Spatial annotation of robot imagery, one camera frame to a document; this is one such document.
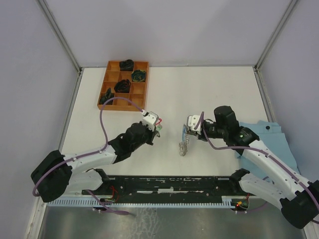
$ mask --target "white enclosure wall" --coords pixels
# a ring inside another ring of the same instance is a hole
[[[47,0],[82,67],[255,65],[290,0]]]
[[[318,179],[319,1],[300,1],[262,67],[277,121],[301,173]]]
[[[0,32],[0,232],[20,239],[30,174],[58,147],[77,72],[36,1],[2,1]]]

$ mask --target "small metal part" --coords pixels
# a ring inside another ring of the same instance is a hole
[[[179,154],[185,156],[187,153],[187,145],[189,144],[189,135],[187,134],[187,126],[183,125],[182,142],[179,143]]]

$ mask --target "white table surface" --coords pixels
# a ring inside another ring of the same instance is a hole
[[[62,153],[76,153],[105,143],[97,101],[106,68],[86,68],[67,130]],[[229,105],[239,121],[267,120],[252,67],[150,67],[146,110],[162,118],[160,138],[143,145],[120,163],[101,166],[113,175],[230,175],[238,169],[232,150],[213,150],[191,136],[188,153],[179,155],[182,125],[188,115],[214,120],[213,111]],[[134,122],[139,112],[104,111],[109,140]],[[224,146],[221,139],[212,140]]]

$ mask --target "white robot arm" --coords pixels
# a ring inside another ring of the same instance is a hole
[[[143,144],[153,145],[153,139],[160,136],[158,115],[146,111],[142,115],[142,121],[132,124],[108,145],[75,154],[62,155],[58,150],[49,153],[31,174],[39,192],[34,189],[33,194],[51,202],[64,193],[98,189],[107,175],[97,167],[121,162]]]
[[[279,159],[249,128],[239,126],[230,106],[214,110],[216,122],[201,116],[189,116],[186,133],[208,141],[214,149],[233,149],[261,168],[274,184],[263,181],[248,170],[231,175],[238,187],[271,203],[281,210],[295,227],[302,229],[319,213],[319,181],[311,183]],[[222,138],[227,147],[216,148],[209,138]]]

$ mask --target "light blue towel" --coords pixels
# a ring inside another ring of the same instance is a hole
[[[281,127],[277,123],[259,121],[257,124],[241,122],[240,125],[250,128],[255,132],[275,155],[299,173],[296,160],[289,149],[285,134],[281,132]],[[265,172],[247,158],[240,156],[237,152],[235,152],[235,155],[240,159],[240,168],[249,170],[252,174],[261,179],[267,176]]]

